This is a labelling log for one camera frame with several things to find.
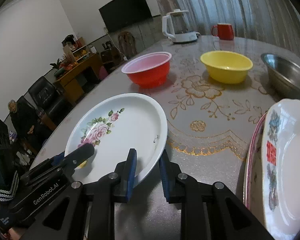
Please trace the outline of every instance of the yellow bowl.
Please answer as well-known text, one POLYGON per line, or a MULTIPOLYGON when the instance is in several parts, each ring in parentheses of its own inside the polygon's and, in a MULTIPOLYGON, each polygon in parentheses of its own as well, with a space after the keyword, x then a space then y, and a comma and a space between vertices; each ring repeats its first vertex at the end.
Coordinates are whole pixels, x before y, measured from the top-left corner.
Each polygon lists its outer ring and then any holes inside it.
POLYGON ((224 50, 206 52, 201 55, 200 60, 213 79, 225 84, 243 82, 253 65, 246 56, 224 50))

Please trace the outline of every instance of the television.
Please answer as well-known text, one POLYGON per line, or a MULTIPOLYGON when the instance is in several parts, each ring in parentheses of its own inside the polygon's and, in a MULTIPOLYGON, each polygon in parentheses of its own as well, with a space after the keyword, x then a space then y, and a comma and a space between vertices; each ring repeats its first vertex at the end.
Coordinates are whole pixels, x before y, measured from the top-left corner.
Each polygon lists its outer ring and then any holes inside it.
POLYGON ((109 32, 152 17, 146 0, 112 0, 99 11, 109 32))

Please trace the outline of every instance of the screw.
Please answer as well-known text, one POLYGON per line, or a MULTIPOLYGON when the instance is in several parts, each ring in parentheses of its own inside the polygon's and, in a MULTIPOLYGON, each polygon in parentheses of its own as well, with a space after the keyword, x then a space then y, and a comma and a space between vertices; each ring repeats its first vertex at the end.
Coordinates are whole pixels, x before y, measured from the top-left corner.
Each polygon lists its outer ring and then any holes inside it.
POLYGON ((188 178, 188 175, 185 174, 185 173, 179 173, 179 174, 178 174, 178 178, 179 178, 179 179, 186 179, 186 178, 188 178))
POLYGON ((79 188, 81 187, 81 182, 80 181, 74 181, 71 183, 72 188, 79 188))
POLYGON ((116 179, 118 176, 119 176, 119 175, 116 174, 115 172, 111 172, 111 173, 108 175, 108 177, 109 177, 110 179, 116 179))
POLYGON ((217 189, 223 189, 223 187, 225 186, 222 182, 216 182, 214 184, 214 186, 217 188, 217 189))

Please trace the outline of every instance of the white plate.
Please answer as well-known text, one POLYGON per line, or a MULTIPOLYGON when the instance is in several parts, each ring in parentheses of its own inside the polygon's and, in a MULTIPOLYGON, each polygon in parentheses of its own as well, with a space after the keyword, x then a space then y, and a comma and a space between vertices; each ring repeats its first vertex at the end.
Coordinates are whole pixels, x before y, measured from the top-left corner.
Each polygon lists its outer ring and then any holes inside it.
POLYGON ((300 100, 268 111, 261 146, 265 226, 276 239, 300 230, 300 100))
POLYGON ((253 133, 243 182, 243 203, 263 225, 265 222, 262 208, 261 141, 265 119, 266 115, 264 114, 253 133))
POLYGON ((129 149, 135 148, 135 187, 159 160, 167 134, 166 115, 157 101, 142 94, 122 94, 99 103, 80 119, 68 139, 65 156, 81 143, 95 145, 86 166, 73 174, 86 184, 114 171, 117 163, 127 159, 129 149))

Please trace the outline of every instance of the curtain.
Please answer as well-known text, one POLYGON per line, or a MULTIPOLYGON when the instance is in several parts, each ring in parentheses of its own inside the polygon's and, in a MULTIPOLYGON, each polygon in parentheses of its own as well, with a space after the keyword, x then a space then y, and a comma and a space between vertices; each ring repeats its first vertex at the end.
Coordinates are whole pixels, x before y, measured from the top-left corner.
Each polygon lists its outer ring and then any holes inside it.
POLYGON ((235 35, 286 48, 300 57, 300 21, 289 0, 157 0, 162 15, 189 10, 192 28, 210 34, 231 23, 235 35))

